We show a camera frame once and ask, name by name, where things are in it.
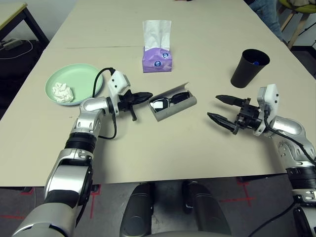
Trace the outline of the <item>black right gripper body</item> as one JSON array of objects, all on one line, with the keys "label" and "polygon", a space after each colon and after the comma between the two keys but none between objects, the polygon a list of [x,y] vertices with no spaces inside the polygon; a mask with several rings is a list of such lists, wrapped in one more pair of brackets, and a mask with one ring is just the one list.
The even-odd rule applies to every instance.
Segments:
[{"label": "black right gripper body", "polygon": [[250,105],[250,98],[247,98],[240,107],[240,111],[236,117],[236,124],[242,129],[249,128],[256,130],[262,121],[259,119],[259,113],[260,108]]}]

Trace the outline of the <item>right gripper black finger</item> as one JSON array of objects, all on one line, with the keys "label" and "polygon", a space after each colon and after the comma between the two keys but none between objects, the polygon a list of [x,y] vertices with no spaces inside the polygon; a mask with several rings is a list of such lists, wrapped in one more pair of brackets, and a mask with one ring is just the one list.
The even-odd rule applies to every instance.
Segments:
[{"label": "right gripper black finger", "polygon": [[249,104],[250,99],[241,99],[241,98],[237,98],[234,96],[230,96],[230,95],[217,95],[215,96],[215,98],[217,98],[218,100],[220,100],[221,102],[228,104],[228,105],[234,105],[234,106],[238,106],[238,107],[243,107],[246,104]]},{"label": "right gripper black finger", "polygon": [[216,124],[222,126],[223,128],[226,128],[229,130],[232,134],[236,135],[239,127],[235,123],[229,121],[226,117],[223,117],[219,114],[210,113],[207,112],[207,115],[210,117],[211,120],[213,120]]}]

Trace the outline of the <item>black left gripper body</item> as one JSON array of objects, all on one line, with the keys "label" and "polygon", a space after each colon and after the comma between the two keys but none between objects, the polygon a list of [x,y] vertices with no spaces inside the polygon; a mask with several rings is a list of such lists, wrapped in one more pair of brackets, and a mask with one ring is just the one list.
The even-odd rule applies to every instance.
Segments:
[{"label": "black left gripper body", "polygon": [[134,102],[135,102],[134,95],[120,95],[119,102],[118,102],[118,109],[119,111],[130,112],[132,116],[132,120],[137,121],[137,117],[133,109]]}]

